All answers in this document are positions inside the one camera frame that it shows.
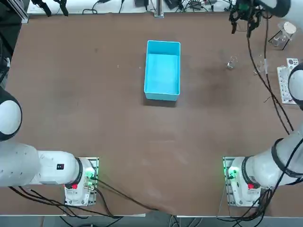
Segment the blue box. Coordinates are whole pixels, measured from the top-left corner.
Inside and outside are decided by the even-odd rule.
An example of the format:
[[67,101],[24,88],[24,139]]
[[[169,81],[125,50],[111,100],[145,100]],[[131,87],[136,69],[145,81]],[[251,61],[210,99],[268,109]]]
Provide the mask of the blue box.
[[180,95],[179,42],[149,40],[144,92],[147,99],[176,101]]

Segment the cable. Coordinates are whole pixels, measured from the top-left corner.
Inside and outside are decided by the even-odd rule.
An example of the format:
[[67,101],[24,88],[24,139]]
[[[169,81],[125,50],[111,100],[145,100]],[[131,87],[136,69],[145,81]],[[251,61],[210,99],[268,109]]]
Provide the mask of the cable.
[[[196,219],[197,219],[197,218],[194,218],[194,219],[189,223],[189,225],[188,225],[187,227],[191,227],[191,225],[194,223],[194,221],[195,221]],[[200,223],[202,222],[202,219],[203,219],[203,218],[201,218],[200,221],[199,221],[194,227],[197,227],[198,225],[200,225]]]
[[214,11],[214,5],[210,2],[210,0],[208,0],[209,4],[210,4],[210,8],[212,9],[212,12]]
[[105,198],[104,198],[103,194],[101,193],[101,191],[98,188],[96,188],[96,191],[101,196],[101,199],[102,199],[102,201],[104,203],[104,207],[105,207],[105,209],[107,211],[107,214],[110,215],[111,217],[114,217],[114,215],[109,211],[109,208],[107,206],[107,203],[106,203]]
[[[50,202],[50,203],[52,203],[52,204],[57,203],[58,206],[56,206],[56,207],[59,208],[60,210],[62,210],[63,213],[65,213],[65,214],[68,215],[69,217],[79,218],[79,219],[87,219],[87,218],[88,218],[88,217],[80,217],[80,216],[76,215],[70,208],[66,207],[65,204],[62,204],[62,203],[60,203],[60,202],[58,202],[58,201],[55,201],[55,200],[50,200],[50,199],[48,199],[48,198],[46,198],[46,197],[40,195],[39,193],[37,193],[35,190],[30,189],[33,193],[37,194],[38,196],[35,196],[35,195],[33,195],[33,194],[31,194],[31,193],[25,191],[21,186],[19,186],[19,188],[20,188],[26,195],[31,196],[31,197],[33,197],[33,198],[42,199],[42,200],[48,201],[48,202]],[[62,206],[64,206],[66,209],[68,209],[68,210],[73,214],[73,216],[70,215],[69,213],[67,213],[67,212],[66,212],[64,209],[62,209],[59,205],[62,205]]]
[[94,7],[95,7],[98,3],[101,3],[101,2],[98,0],[98,1],[95,2],[95,4],[93,5],[93,7],[92,7],[91,9],[84,9],[84,10],[82,11],[82,15],[84,14],[85,11],[91,11],[92,14],[98,14],[98,11],[96,11],[96,10],[94,9]]
[[[251,13],[252,13],[252,7],[250,8],[249,20],[251,19]],[[280,104],[279,100],[277,99],[277,97],[275,96],[275,94],[274,94],[274,93],[271,91],[271,89],[267,86],[266,82],[264,81],[264,79],[263,79],[262,76],[260,75],[259,70],[257,69],[257,66],[256,66],[256,64],[255,64],[255,62],[254,62],[254,59],[253,59],[252,53],[251,53],[249,30],[250,30],[250,23],[249,23],[249,21],[248,21],[248,22],[247,22],[247,33],[248,33],[248,34],[247,34],[247,45],[248,45],[248,50],[249,50],[249,54],[250,54],[250,59],[251,59],[251,62],[252,62],[252,64],[253,64],[253,66],[254,66],[254,69],[255,69],[255,71],[257,72],[258,77],[259,77],[260,80],[262,81],[263,85],[264,85],[264,86],[266,87],[266,89],[270,92],[270,94],[272,95],[272,97],[274,98],[274,100],[277,102],[277,104],[278,104],[279,107],[281,108],[281,110],[282,110],[282,112],[283,112],[283,114],[284,114],[284,116],[285,116],[285,118],[286,118],[286,120],[287,120],[287,122],[288,122],[288,124],[289,124],[289,126],[290,126],[290,128],[291,128],[291,130],[293,131],[294,128],[293,128],[293,126],[292,126],[292,124],[291,124],[291,122],[290,122],[290,120],[289,120],[289,118],[288,118],[288,116],[287,116],[287,114],[286,114],[284,108],[281,106],[281,104]]]
[[[285,165],[285,168],[284,170],[282,171],[282,174],[281,176],[279,177],[275,187],[274,187],[274,190],[272,191],[271,189],[267,189],[267,191],[263,194],[263,198],[261,200],[261,204],[259,205],[259,207],[257,208],[257,211],[255,211],[252,215],[248,216],[248,217],[244,217],[248,212],[249,210],[251,209],[251,207],[239,218],[234,218],[234,220],[224,220],[224,221],[236,221],[237,223],[235,225],[233,225],[233,227],[235,227],[236,225],[238,225],[241,221],[251,221],[251,220],[254,220],[258,217],[261,217],[261,220],[258,222],[258,224],[256,224],[254,227],[258,226],[261,221],[263,220],[263,217],[265,215],[265,212],[266,212],[266,209],[268,207],[268,205],[270,204],[278,186],[280,185],[282,179],[283,179],[283,176],[284,174],[286,173],[286,169],[288,168],[292,158],[294,157],[294,154],[296,153],[296,151],[298,150],[298,148],[303,144],[303,138],[299,141],[299,143],[295,146],[295,148],[293,149],[291,155],[289,156],[289,159]],[[266,202],[264,204],[262,204],[262,201],[263,199],[265,198],[265,195],[267,196],[266,197]]]
[[61,216],[59,216],[59,218],[61,218],[62,221],[64,221],[69,227],[74,227],[74,226],[72,226],[70,223],[68,223],[66,220],[64,220],[64,218],[62,218]]
[[[266,12],[266,14],[267,14],[267,17],[266,17],[266,35],[265,35],[265,43],[264,43],[264,59],[266,59],[266,48],[267,48],[267,38],[268,38],[268,19],[269,19],[268,12]],[[271,93],[273,94],[272,89],[271,89],[271,85],[270,85],[270,82],[269,82],[269,77],[268,77],[267,69],[266,69],[265,73],[266,73],[266,80],[267,80],[268,88],[270,89]],[[286,128],[286,126],[285,126],[285,124],[284,124],[284,122],[283,122],[283,120],[281,118],[281,115],[280,115],[280,113],[278,111],[278,108],[277,108],[277,105],[276,105],[276,102],[275,102],[275,99],[274,99],[273,95],[271,95],[271,99],[273,100],[273,103],[274,103],[274,106],[275,106],[275,111],[276,111],[276,113],[278,115],[278,118],[279,118],[279,120],[280,120],[283,128],[285,129],[286,133],[289,135],[289,131]]]
[[112,223],[110,223],[109,225],[104,226],[104,227],[110,227],[110,226],[112,226],[113,224],[115,224],[116,222],[120,221],[122,218],[123,218],[123,217],[120,217],[118,220],[113,221]]
[[257,218],[257,217],[255,217],[257,214],[258,214],[258,212],[259,212],[259,210],[257,210],[257,211],[255,211],[251,216],[249,216],[249,217],[245,217],[245,215],[247,215],[248,214],[248,212],[252,209],[252,208],[254,208],[254,206],[255,206],[255,204],[257,203],[257,202],[259,202],[259,204],[262,204],[262,202],[263,202],[263,200],[264,200],[264,198],[265,198],[265,196],[266,195],[268,195],[268,193],[271,193],[272,191],[271,191],[271,189],[267,189],[262,195],[260,195],[260,197],[257,199],[257,200],[255,200],[254,202],[253,202],[253,204],[250,206],[250,208],[242,215],[242,216],[240,216],[240,217],[229,217],[229,218],[232,218],[233,220],[225,220],[225,219],[221,219],[221,218],[217,218],[218,220],[221,220],[221,221],[226,221],[226,222],[237,222],[238,223],[238,220],[240,220],[240,222],[241,221],[251,221],[251,220],[253,220],[253,219],[255,219],[255,218]]
[[124,0],[121,0],[121,6],[120,6],[119,13],[121,13],[121,9],[122,9],[123,3],[124,3]]
[[205,8],[204,6],[201,6],[201,8],[205,9],[208,12],[207,8]]
[[95,178],[95,177],[92,177],[91,179],[92,179],[92,180],[97,180],[97,181],[100,182],[101,184],[104,184],[104,185],[107,186],[108,188],[112,189],[113,191],[117,192],[118,194],[124,196],[125,198],[129,199],[130,201],[136,203],[137,205],[139,205],[139,206],[141,206],[141,207],[144,207],[144,208],[146,208],[146,209],[148,209],[148,210],[158,211],[158,209],[152,208],[152,207],[149,207],[149,206],[146,206],[146,205],[144,205],[144,204],[138,202],[137,200],[134,200],[133,198],[129,197],[128,195],[126,195],[126,194],[124,194],[124,193],[118,191],[117,189],[113,188],[113,187],[110,186],[109,184],[107,184],[107,183],[105,183],[105,182],[103,182],[103,181],[101,181],[101,180],[99,180],[99,179],[97,179],[97,178]]
[[152,7],[153,7],[153,10],[155,10],[155,11],[156,11],[156,8],[155,8],[155,6],[154,6],[154,4],[153,4],[152,0],[151,0],[151,4],[152,4]]
[[[108,224],[107,226],[104,226],[104,227],[110,227],[112,226],[113,224],[115,224],[116,222],[120,221],[123,217],[120,217],[119,219],[117,219],[116,221],[113,221],[112,223]],[[91,225],[93,225],[93,227],[98,227],[97,225],[94,225],[94,224],[83,224],[83,225],[80,225],[78,227],[90,227]]]
[[175,11],[175,13],[178,11],[178,10],[183,10],[184,9],[184,7],[183,7],[183,3],[185,2],[185,0],[183,0],[182,2],[181,2],[181,4],[180,5],[178,5],[178,8],[176,9],[176,11]]
[[180,224],[179,224],[179,222],[178,222],[178,220],[177,220],[177,218],[175,217],[175,215],[173,215],[172,216],[173,218],[174,218],[174,220],[176,221],[174,224],[178,224],[178,227],[180,227]]
[[203,218],[201,218],[200,221],[194,227],[198,227],[198,225],[200,225],[200,223],[202,222],[202,219]]
[[[48,203],[48,202],[44,202],[44,201],[40,201],[40,200],[36,200],[36,199],[33,199],[32,197],[29,197],[29,196],[26,196],[24,194],[22,194],[21,192],[19,192],[17,189],[13,188],[13,187],[9,187],[12,191],[14,191],[15,193],[17,193],[18,195],[22,196],[23,198],[26,198],[28,200],[31,200],[31,201],[35,201],[35,202],[39,202],[39,203],[42,203],[42,204],[45,204],[45,205],[49,205],[49,206],[58,206],[56,204],[52,204],[52,203]],[[78,210],[83,210],[83,211],[86,211],[86,212],[89,212],[89,213],[94,213],[94,214],[99,214],[99,215],[102,215],[102,216],[106,216],[106,217],[110,217],[109,215],[107,214],[102,214],[100,212],[96,212],[96,211],[93,211],[93,210],[88,210],[88,209],[84,209],[82,207],[78,207],[78,206],[71,206],[71,205],[66,205],[66,204],[62,204],[60,202],[57,202],[58,204],[60,204],[59,206],[63,206],[63,207],[69,207],[69,208],[75,208],[75,209],[78,209]]]

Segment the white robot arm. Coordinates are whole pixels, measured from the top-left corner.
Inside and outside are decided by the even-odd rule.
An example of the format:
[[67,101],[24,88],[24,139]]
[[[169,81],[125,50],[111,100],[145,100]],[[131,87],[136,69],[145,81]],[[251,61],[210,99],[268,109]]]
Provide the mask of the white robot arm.
[[9,139],[18,132],[21,122],[19,102],[0,87],[0,187],[64,184],[65,202],[69,205],[95,204],[95,181],[91,177],[98,173],[90,160],[12,142]]
[[[282,17],[303,28],[302,0],[256,0],[272,15]],[[291,73],[289,90],[294,101],[303,110],[303,65]],[[20,128],[22,111],[18,101],[0,87],[0,187],[27,184],[64,184],[65,196],[70,205],[89,205],[89,195],[94,189],[88,175],[96,170],[86,158],[75,158],[63,151],[37,151],[25,144],[7,141]],[[260,187],[277,183],[294,147],[303,138],[303,125],[298,131],[253,157],[236,158],[230,168],[235,201],[239,206],[256,200],[251,193]],[[292,183],[303,176],[303,145],[299,147],[287,174],[280,185]]]

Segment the brown table surface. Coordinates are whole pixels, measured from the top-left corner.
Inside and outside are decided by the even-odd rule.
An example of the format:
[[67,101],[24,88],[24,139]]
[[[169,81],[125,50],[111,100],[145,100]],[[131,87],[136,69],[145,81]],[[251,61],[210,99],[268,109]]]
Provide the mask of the brown table surface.
[[[277,31],[272,19],[269,35]],[[100,157],[103,180],[137,200],[179,215],[215,216],[223,191],[223,156],[250,156],[285,136],[269,93],[253,74],[246,34],[231,34],[226,13],[34,17],[23,25],[7,90],[23,108],[15,137],[37,149]],[[253,32],[263,52],[264,26]],[[268,47],[269,74],[299,58],[301,36],[284,51]],[[181,43],[181,94],[176,105],[143,93],[148,40]],[[231,55],[239,62],[227,70]],[[285,105],[297,128],[302,112]],[[62,200],[62,186],[36,186]],[[62,214],[0,191],[1,214]],[[114,214],[147,210],[103,190]],[[268,216],[302,217],[302,186],[282,186]],[[104,212],[101,199],[91,209]],[[243,210],[232,209],[231,214]],[[224,200],[220,215],[228,215]]]

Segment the floor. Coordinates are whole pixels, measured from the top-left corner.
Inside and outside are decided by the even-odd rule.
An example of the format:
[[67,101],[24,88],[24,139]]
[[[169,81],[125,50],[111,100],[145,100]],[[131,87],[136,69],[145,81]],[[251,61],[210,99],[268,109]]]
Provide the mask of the floor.
[[[27,7],[29,0],[23,0],[25,6]],[[3,5],[0,4],[0,15],[6,15],[6,9]],[[15,15],[8,15],[8,21],[10,23],[18,22],[18,17]],[[20,26],[13,27],[1,27],[1,32],[5,35],[10,45],[14,48],[18,33],[20,30]],[[88,219],[77,219],[77,218],[64,218],[68,223],[70,223],[73,227],[78,227],[82,224],[96,224],[98,227],[107,226],[112,223],[113,220],[111,218],[106,217],[90,217]],[[124,217],[122,220],[118,221],[113,226],[116,227],[166,227],[169,224],[170,215],[165,214],[163,212],[150,212],[146,214],[145,218],[141,217]],[[192,218],[182,218],[180,222],[180,226],[187,227]],[[194,227],[199,222],[199,219],[195,220],[195,222],[191,225]],[[1,227],[66,227],[65,224],[59,217],[48,216],[48,217],[0,217]],[[245,223],[244,227],[252,227],[255,226],[257,222]],[[284,227],[286,225],[291,225],[293,227],[301,227],[303,226],[302,218],[264,218],[262,223],[259,225],[260,227]],[[222,222],[217,220],[216,218],[203,218],[201,223],[198,225],[199,227],[231,227],[232,224],[228,222]]]

